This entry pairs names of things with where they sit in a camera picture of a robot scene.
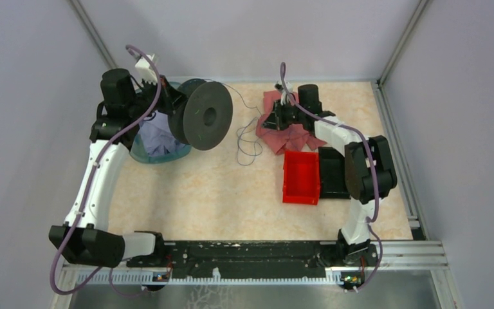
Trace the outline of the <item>black cable spool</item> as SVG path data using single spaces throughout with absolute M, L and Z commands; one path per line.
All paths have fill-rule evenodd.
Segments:
M 220 82 L 203 79 L 187 80 L 177 91 L 177 109 L 168 116 L 170 132 L 194 149 L 213 149 L 224 139 L 232 122 L 230 92 Z

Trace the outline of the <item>red plastic bin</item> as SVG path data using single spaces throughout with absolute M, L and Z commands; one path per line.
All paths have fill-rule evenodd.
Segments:
M 320 198 L 319 154 L 285 151 L 282 202 L 317 205 Z

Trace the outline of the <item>black plastic bin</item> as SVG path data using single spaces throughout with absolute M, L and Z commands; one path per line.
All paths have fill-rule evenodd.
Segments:
M 350 198 L 345 183 L 345 158 L 332 147 L 319 147 L 320 198 Z

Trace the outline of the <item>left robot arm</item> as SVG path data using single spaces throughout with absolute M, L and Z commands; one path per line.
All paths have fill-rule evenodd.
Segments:
M 167 258 L 159 232 L 117 235 L 108 231 L 111 200 L 140 121 L 156 111 L 169 114 L 186 100 L 164 75 L 154 81 L 144 77 L 140 88 L 134 87 L 127 69 L 111 69 L 102 75 L 104 99 L 97 105 L 91 127 L 85 175 L 64 223 L 49 231 L 58 255 L 71 264 L 113 268 L 124 260 L 140 258 L 157 267 Z

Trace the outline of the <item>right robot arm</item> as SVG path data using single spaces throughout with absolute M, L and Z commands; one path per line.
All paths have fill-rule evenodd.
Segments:
M 274 101 L 261 126 L 285 131 L 301 125 L 344 158 L 343 178 L 351 207 L 338 232 L 336 256 L 342 264 L 353 265 L 368 253 L 373 235 L 371 223 L 378 218 L 380 203 L 398 182 L 389 142 L 381 135 L 367 138 L 334 113 L 324 111 L 315 84 L 299 86 L 296 95 L 287 82 L 277 82 L 274 87 L 280 98 Z

